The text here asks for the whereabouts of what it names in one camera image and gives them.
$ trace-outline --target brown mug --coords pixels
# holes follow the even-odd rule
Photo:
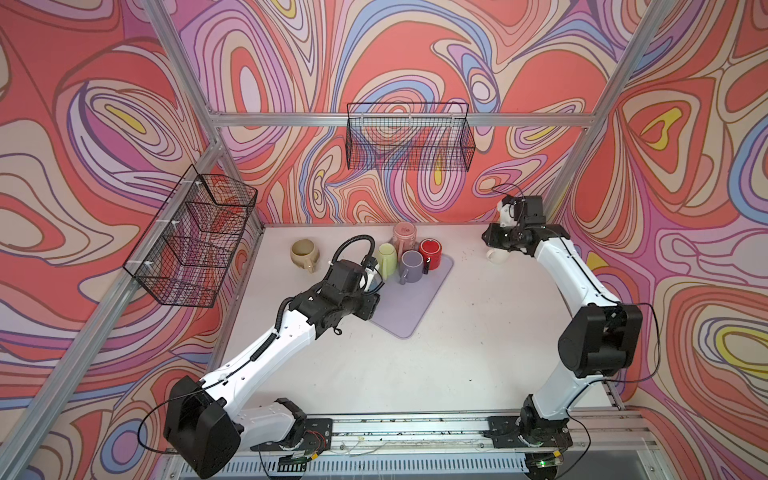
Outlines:
[[[290,247],[290,259],[296,266],[315,273],[317,260],[320,258],[320,250],[317,245],[308,238],[294,242]]]

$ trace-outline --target pink mug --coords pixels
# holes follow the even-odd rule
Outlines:
[[[395,225],[390,243],[397,250],[397,260],[402,258],[403,252],[416,250],[416,225],[410,222],[400,222]]]

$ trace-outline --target wire basket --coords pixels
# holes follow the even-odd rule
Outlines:
[[[352,170],[469,171],[475,138],[465,102],[356,102],[346,106]]]
[[[131,274],[162,305],[212,307],[257,194],[255,188],[226,175],[198,174]]]

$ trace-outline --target black mounting plate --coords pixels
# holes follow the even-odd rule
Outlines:
[[[509,417],[488,417],[488,430],[483,435],[493,441],[495,449],[524,449],[530,448],[520,440],[517,421],[518,416]],[[554,447],[556,449],[567,449],[574,444],[570,432],[558,430],[554,437],[546,440],[541,447]]]
[[[320,440],[314,434],[305,431],[301,442],[293,449],[285,449],[278,445],[277,442],[254,445],[250,449],[253,452],[258,452],[259,450],[262,452],[297,452],[303,450],[305,453],[310,454],[316,450],[328,450],[331,448],[331,436],[333,435],[332,419],[307,419],[306,430],[318,432],[325,438],[326,444],[320,445]]]

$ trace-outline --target red mug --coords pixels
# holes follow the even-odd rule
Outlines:
[[[419,244],[419,252],[424,257],[424,265],[429,265],[430,270],[436,269],[440,266],[440,258],[442,257],[442,245],[434,238],[427,238],[422,240]]]

